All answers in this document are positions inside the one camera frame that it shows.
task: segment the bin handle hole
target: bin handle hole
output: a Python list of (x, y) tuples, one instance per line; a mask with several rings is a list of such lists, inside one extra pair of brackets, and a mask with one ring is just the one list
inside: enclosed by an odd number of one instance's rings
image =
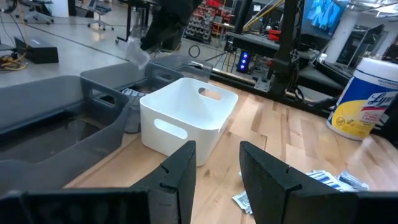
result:
[(116, 99), (110, 95), (102, 95), (102, 92), (99, 90), (91, 90), (92, 98), (98, 103), (106, 104), (107, 106), (114, 107), (116, 106)]
[(186, 130), (174, 125), (170, 124), (162, 119), (156, 118), (154, 120), (155, 127), (166, 132), (172, 134), (180, 139), (186, 139), (188, 137), (188, 133)]
[(171, 74), (168, 73), (161, 73), (159, 75), (157, 75), (159, 78), (164, 79), (166, 81), (171, 81), (173, 79), (173, 77), (171, 76)]
[(199, 94), (201, 94), (202, 96), (205, 96), (207, 98), (211, 98), (213, 100), (221, 100), (221, 95), (219, 93), (217, 93), (216, 91), (201, 87), (201, 88), (199, 88), (198, 92), (199, 92)]

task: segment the wooden table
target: wooden table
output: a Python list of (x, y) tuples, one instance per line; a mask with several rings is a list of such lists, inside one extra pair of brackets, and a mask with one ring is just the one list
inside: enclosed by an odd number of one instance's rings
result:
[[(254, 223), (232, 196), (243, 191), (239, 178), (239, 142), (249, 141), (302, 172), (343, 170), (371, 187), (398, 188), (398, 151), (385, 139), (351, 141), (327, 128), (325, 119), (212, 82), (239, 95), (228, 127), (207, 163), (197, 169), (192, 223)], [(166, 157), (126, 134), (122, 146), (66, 187), (128, 187)]]

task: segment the lysol wipes container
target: lysol wipes container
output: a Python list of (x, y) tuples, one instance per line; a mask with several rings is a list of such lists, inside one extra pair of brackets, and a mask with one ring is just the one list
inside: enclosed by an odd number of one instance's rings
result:
[(398, 93), (398, 65), (363, 58), (348, 82), (327, 125), (354, 140), (369, 135)]

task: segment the chair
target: chair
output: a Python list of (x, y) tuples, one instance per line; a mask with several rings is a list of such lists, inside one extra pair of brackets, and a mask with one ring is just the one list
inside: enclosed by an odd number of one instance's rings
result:
[(26, 14), (23, 18), (25, 22), (28, 19), (34, 18), (35, 20), (43, 20), (46, 24), (50, 25), (51, 22), (54, 22), (51, 16), (42, 14), (41, 12), (36, 11), (36, 7), (43, 9), (46, 4), (52, 4), (51, 0), (20, 0), (20, 3), (24, 6), (29, 7), (29, 13)]
[(112, 11), (112, 9), (109, 6), (100, 4), (100, 2), (98, 2), (98, 0), (90, 0), (90, 2), (88, 3), (88, 10), (90, 10), (92, 12), (96, 12), (99, 17), (98, 20), (94, 20), (93, 22), (87, 24), (88, 27), (91, 27), (92, 24), (98, 24), (98, 27), (102, 26), (103, 30), (106, 30), (106, 26), (110, 26), (112, 28), (112, 30), (114, 30), (114, 28), (111, 24), (108, 24), (101, 20), (101, 16)]

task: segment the gray storage bin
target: gray storage bin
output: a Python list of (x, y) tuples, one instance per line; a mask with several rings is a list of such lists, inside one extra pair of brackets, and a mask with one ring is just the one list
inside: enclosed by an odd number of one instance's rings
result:
[(213, 69), (211, 63), (179, 54), (153, 58), (151, 62), (178, 71), (182, 73), (184, 77), (194, 78), (202, 82), (209, 81)]
[[(151, 93), (183, 77), (180, 72), (152, 62), (149, 62), (144, 70), (139, 70), (136, 65), (128, 62), (85, 71), (81, 73), (81, 76), (102, 83), (117, 91), (130, 88), (141, 93)], [(107, 96), (101, 97), (106, 101), (110, 100)], [(127, 116), (126, 133), (138, 133), (141, 131), (139, 99), (140, 96), (131, 97), (132, 103)]]
[(0, 98), (0, 195), (60, 189), (121, 145), (129, 98), (93, 81), (49, 78), (2, 88)]

